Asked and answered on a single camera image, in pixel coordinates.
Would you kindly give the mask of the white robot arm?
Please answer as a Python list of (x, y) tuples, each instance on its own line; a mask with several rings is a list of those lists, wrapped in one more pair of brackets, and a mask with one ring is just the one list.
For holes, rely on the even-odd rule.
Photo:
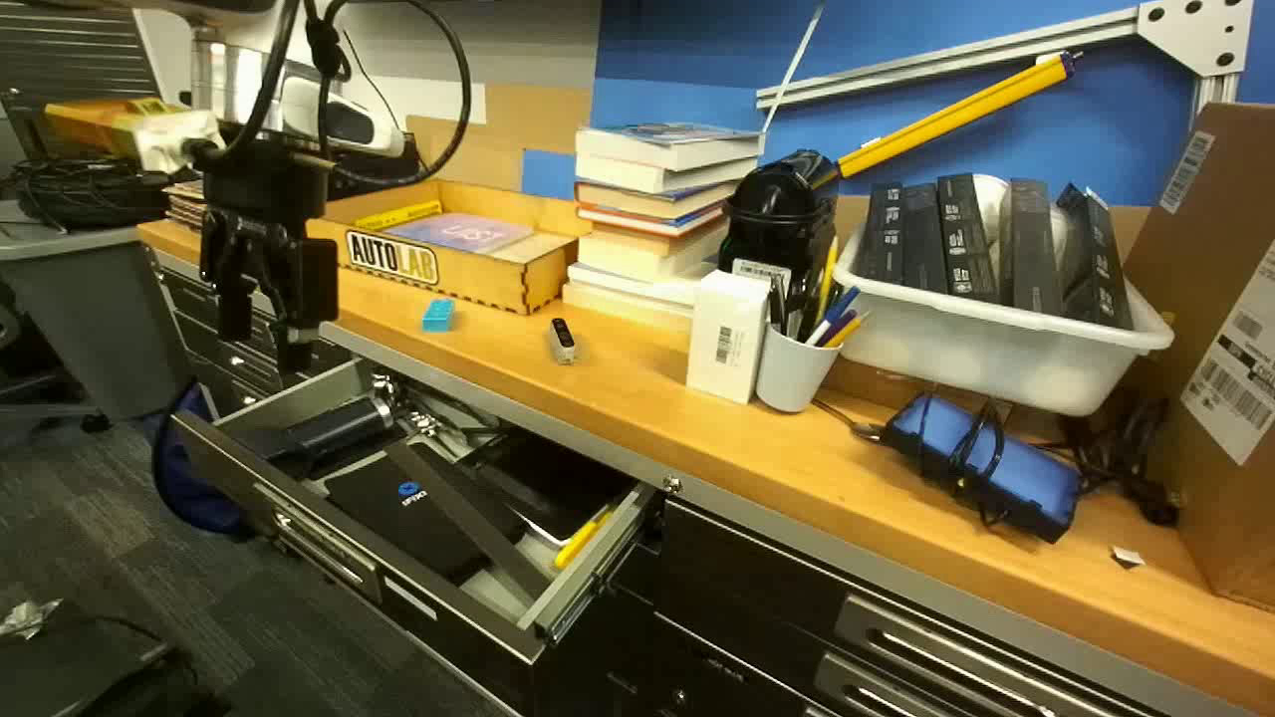
[(342, 43), (349, 0), (136, 0), (189, 30), (189, 101), (213, 132), (180, 152), (203, 182), (197, 277), (213, 287), (220, 336), (250, 336), (250, 303), (269, 303), (280, 346), (339, 319), (339, 243), (312, 241), (330, 182), (402, 188), (436, 176), (464, 140), (475, 72), (454, 30), (406, 0), (454, 60), (459, 112), (435, 160), (399, 176), (349, 168), (415, 152), (393, 107), (371, 107)]

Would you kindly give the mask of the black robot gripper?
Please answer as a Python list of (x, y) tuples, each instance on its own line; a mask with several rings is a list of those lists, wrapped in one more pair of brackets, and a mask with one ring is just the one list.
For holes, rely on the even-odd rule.
[(325, 176), (330, 160), (282, 140), (250, 140), (203, 160), (197, 265), (213, 266), (224, 338), (250, 336), (245, 253), (289, 265), (294, 326), (339, 315), (339, 249), (305, 234), (325, 209)]

